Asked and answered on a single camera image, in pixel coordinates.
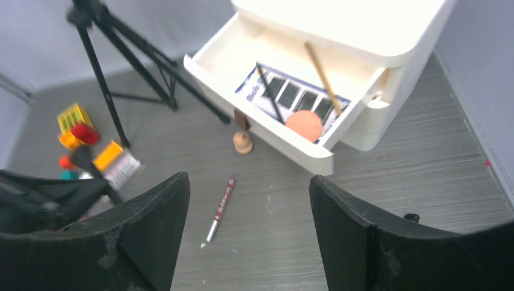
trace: gray floor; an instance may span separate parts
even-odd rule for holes
[[[151,94],[134,73],[108,82],[112,89]],[[222,125],[183,91],[179,99],[178,113],[116,100],[133,153],[145,165],[122,194],[134,197],[177,171],[190,175],[172,289],[327,290],[307,193],[311,174],[259,139],[251,155],[238,155],[234,125]],[[57,140],[56,116],[76,101],[88,110],[103,144],[117,139],[96,81],[47,90],[28,117],[11,170],[59,177],[58,158],[66,149]],[[433,58],[375,149],[338,144],[335,153],[336,173],[329,179],[394,214],[417,213],[425,225],[461,233],[513,217]],[[232,173],[239,180],[222,226],[215,242],[201,249]],[[107,207],[100,202],[94,211]]]

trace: open drawer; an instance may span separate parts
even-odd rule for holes
[[[255,135],[308,171],[330,175],[330,149],[375,95],[385,68],[313,44],[334,92],[350,101],[317,143],[299,136],[235,93],[256,62],[322,88],[304,42],[236,13],[193,58],[184,58],[184,67],[220,109],[232,117],[234,109],[243,112]]]

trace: black pencil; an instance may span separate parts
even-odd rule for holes
[[[272,94],[270,92],[270,85],[268,84],[268,80],[266,80],[266,78],[264,77],[264,72],[262,71],[262,67],[259,64],[259,62],[257,62],[257,71],[259,72],[262,82],[264,83],[264,89],[265,89],[266,95],[268,95],[268,97],[272,100],[273,108],[275,109],[275,113],[276,113],[276,117],[278,118],[278,121],[280,121],[282,124],[284,124],[284,118],[282,118],[282,115],[280,114],[278,106],[276,105],[276,101],[275,101],[276,95]]]

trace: black tripod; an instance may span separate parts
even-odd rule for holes
[[[96,79],[98,80],[98,84],[100,85],[100,89],[102,90],[102,94],[104,95],[105,102],[107,103],[107,108],[111,114],[112,120],[116,127],[116,131],[118,132],[119,138],[121,140],[121,144],[123,147],[129,148],[130,143],[125,136],[125,132],[123,131],[123,126],[119,121],[118,113],[116,112],[116,107],[114,102],[112,101],[112,97],[120,97],[125,99],[132,99],[138,101],[147,101],[147,102],[156,102],[156,103],[164,103],[168,105],[173,111],[178,109],[178,104],[175,99],[175,85],[178,81],[186,90],[188,90],[194,97],[198,98],[200,102],[202,102],[207,108],[209,108],[224,124],[230,123],[230,118],[223,114],[219,109],[217,109],[213,104],[211,104],[201,93],[197,91],[193,86],[191,86],[183,77],[176,72],[177,63],[172,61],[165,54],[160,52],[150,43],[148,43],[145,39],[135,33],[130,27],[126,26],[123,22],[121,22],[118,18],[114,17],[109,13],[107,7],[100,3],[99,0],[72,0],[73,7],[68,12],[66,18],[69,23],[76,26],[77,31],[79,32],[80,38],[84,45],[87,56],[89,57],[89,61],[91,62],[91,66],[93,67],[93,71],[95,72]],[[110,92],[107,86],[107,82],[105,81],[104,74],[102,69],[100,68],[100,63],[96,58],[95,50],[93,49],[93,45],[91,43],[91,39],[87,34],[87,29],[93,26],[93,23],[100,28],[103,34],[109,39],[109,41],[119,50],[119,52],[128,60],[128,62],[132,65],[132,67],[141,75],[141,77],[148,83],[148,85],[157,93],[160,100],[157,99],[148,99],[135,95],[129,95],[124,93],[115,93]],[[125,37],[126,40],[130,41],[137,47],[140,51],[145,53],[158,67],[161,76],[166,78],[163,74],[163,71],[170,75],[170,81],[166,83],[166,87],[168,92],[162,88],[161,85],[157,82],[157,80],[150,74],[150,72],[141,64],[141,62],[137,59],[137,57],[129,50],[127,45],[123,42],[123,40],[116,33],[118,32],[120,35]]]

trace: wall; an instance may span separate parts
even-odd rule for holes
[[[0,169],[7,166],[27,113],[24,101],[0,88]]]
[[[514,1],[460,0],[436,53],[514,206]]]
[[[110,11],[171,58],[199,49],[233,14],[230,0],[107,0]],[[0,65],[35,90],[93,76],[71,0],[0,0]],[[97,28],[90,37],[105,73],[129,68]]]

